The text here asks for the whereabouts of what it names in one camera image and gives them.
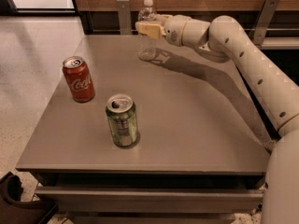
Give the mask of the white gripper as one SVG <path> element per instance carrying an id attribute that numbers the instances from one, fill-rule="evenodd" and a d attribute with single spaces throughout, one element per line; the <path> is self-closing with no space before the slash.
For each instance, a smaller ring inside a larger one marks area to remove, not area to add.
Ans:
<path id="1" fill-rule="evenodd" d="M 174 46 L 182 46 L 182 34 L 190 17 L 183 15 L 172 16 L 169 14 L 157 14 L 156 21 L 138 21 L 135 24 L 136 30 L 148 37 L 165 40 Z"/>

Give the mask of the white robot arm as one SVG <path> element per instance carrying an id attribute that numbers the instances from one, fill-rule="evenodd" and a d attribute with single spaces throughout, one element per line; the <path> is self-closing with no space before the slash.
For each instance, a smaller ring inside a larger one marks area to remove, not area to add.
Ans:
<path id="1" fill-rule="evenodd" d="M 299 87 L 249 39 L 238 21 L 182 15 L 138 21 L 136 30 L 185 46 L 213 62 L 232 60 L 280 136 L 265 177 L 261 224 L 299 224 Z"/>

